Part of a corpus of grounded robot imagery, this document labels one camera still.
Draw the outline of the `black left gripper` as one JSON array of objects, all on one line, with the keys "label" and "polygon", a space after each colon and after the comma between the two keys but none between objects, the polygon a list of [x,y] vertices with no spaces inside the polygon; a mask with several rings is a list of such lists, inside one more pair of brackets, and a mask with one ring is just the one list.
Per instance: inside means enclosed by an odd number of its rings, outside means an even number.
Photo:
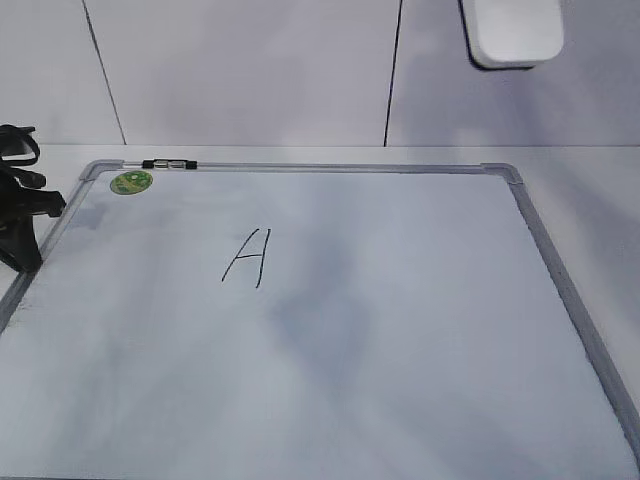
[{"label": "black left gripper", "polygon": [[1,261],[19,272],[32,273],[42,265],[35,238],[34,216],[58,218],[66,202],[58,191],[45,191],[46,177],[29,170],[40,158],[41,150],[32,137],[34,127],[1,126],[1,234],[14,229],[11,241],[0,240]]}]

